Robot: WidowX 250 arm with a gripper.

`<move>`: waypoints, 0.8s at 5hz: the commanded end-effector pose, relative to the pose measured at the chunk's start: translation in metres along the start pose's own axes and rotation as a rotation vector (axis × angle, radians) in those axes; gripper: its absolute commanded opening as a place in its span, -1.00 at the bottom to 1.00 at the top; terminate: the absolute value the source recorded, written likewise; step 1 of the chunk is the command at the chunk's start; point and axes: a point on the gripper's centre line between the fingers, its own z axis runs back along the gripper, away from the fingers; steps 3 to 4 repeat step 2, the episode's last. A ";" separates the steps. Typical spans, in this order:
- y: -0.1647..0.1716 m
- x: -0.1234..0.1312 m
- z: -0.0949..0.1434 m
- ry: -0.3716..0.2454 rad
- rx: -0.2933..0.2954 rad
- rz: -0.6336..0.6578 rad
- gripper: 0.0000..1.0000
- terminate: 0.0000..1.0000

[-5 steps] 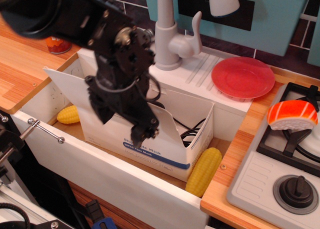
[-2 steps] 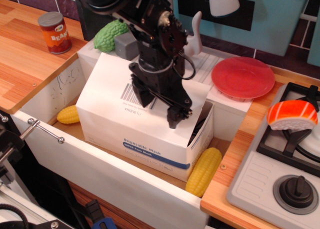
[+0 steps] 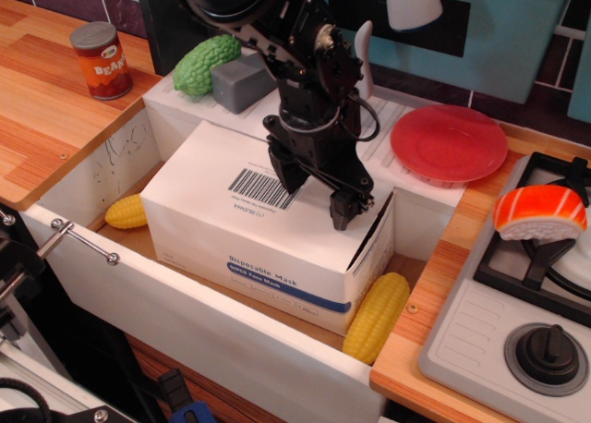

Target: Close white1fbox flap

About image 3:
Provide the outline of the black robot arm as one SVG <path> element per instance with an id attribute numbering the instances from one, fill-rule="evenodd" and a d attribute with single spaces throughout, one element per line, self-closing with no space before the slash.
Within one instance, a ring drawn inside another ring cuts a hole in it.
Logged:
<path id="1" fill-rule="evenodd" d="M 280 96 L 268 115 L 268 151 L 288 193 L 311 176 L 332 189 L 330 215 L 339 231 L 373 203 L 373 180 L 357 156 L 362 62 L 353 56 L 325 0 L 178 0 L 193 18 L 256 50 Z"/>

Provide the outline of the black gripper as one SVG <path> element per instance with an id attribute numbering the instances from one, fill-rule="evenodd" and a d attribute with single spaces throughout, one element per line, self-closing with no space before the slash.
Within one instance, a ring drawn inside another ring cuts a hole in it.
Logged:
<path id="1" fill-rule="evenodd" d="M 320 86 L 290 80 L 280 80 L 278 92 L 278 114 L 263 119 L 274 172 L 289 194 L 310 175 L 335 190 L 330 215 L 334 229 L 345 231 L 373 206 L 373 180 L 356 152 L 367 102 L 356 88 L 334 102 Z"/>

